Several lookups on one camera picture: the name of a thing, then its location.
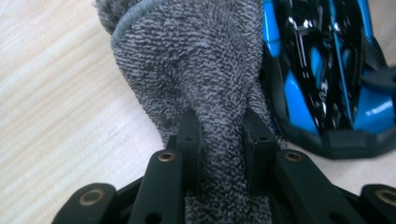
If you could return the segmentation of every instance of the towel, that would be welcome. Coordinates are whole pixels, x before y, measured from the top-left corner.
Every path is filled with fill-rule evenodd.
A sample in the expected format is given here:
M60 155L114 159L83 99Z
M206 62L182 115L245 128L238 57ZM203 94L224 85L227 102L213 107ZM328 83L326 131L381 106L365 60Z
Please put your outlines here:
M186 196L186 223L271 223L268 199L247 192L242 147L247 108L276 131L259 82L262 0L96 0L96 7L117 65L163 142L189 108L201 123L203 194Z

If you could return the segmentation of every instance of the folded cloth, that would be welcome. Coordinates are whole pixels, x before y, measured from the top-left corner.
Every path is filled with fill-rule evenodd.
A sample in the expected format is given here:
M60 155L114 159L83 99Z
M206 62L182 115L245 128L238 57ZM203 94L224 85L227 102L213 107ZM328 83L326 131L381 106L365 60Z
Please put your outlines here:
M259 73L262 0L96 0L117 65L166 144L192 108L203 133L203 195L187 223L270 223L247 193L242 122L251 108L274 129ZM283 140L278 138L281 147Z

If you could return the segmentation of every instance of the light wood surface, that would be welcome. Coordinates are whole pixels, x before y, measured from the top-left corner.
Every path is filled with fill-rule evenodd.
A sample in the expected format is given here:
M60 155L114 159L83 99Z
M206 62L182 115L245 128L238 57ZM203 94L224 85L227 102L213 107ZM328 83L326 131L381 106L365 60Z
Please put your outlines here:
M396 2L371 1L396 64ZM77 189L143 175L160 136L123 80L92 1L0 1L0 223L51 223ZM312 156L336 185L396 187L396 152Z

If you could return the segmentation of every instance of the wood grain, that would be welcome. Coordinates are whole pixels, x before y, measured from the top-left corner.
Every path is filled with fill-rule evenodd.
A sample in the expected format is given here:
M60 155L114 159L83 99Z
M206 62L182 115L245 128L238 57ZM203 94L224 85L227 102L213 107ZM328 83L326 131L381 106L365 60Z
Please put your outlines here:
M375 33L396 64L396 2L370 1ZM161 149L113 58L92 1L0 2L0 223L51 223L77 189L117 189ZM396 186L396 153L315 162L335 184Z

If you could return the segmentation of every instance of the wooden table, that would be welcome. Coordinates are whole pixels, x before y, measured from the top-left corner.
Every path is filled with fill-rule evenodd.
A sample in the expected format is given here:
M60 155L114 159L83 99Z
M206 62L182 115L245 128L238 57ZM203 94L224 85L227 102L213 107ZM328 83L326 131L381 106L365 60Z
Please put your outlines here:
M370 1L396 64L396 2ZM0 223L50 223L77 189L143 175L160 136L118 67L92 1L0 2ZM374 160L312 156L336 185L396 187L396 152Z

